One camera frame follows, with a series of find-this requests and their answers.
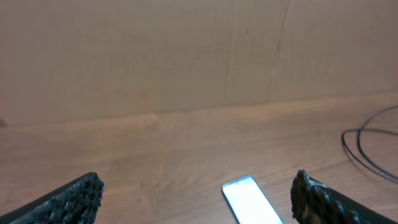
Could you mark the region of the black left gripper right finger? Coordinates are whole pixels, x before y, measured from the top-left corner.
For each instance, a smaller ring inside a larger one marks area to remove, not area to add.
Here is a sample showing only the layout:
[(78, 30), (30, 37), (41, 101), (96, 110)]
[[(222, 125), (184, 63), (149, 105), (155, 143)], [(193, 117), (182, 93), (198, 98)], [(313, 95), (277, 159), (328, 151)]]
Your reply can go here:
[(292, 216), (299, 224), (397, 224), (299, 170), (290, 190)]

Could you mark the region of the Samsung Galaxy smartphone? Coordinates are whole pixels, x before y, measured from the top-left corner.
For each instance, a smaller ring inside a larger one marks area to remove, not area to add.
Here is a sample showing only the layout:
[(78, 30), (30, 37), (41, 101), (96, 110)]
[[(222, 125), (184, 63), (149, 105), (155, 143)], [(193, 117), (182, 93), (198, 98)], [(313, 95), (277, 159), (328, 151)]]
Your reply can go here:
[(221, 192), (238, 224), (283, 224), (253, 176), (225, 183)]

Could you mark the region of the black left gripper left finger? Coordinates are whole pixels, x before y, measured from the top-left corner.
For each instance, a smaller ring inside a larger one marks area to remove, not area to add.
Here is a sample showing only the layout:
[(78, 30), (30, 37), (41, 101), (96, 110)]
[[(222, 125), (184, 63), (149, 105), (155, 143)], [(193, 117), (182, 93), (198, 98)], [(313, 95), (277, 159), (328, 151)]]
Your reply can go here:
[(1, 216), (1, 223), (93, 224), (103, 199), (104, 182), (95, 172)]

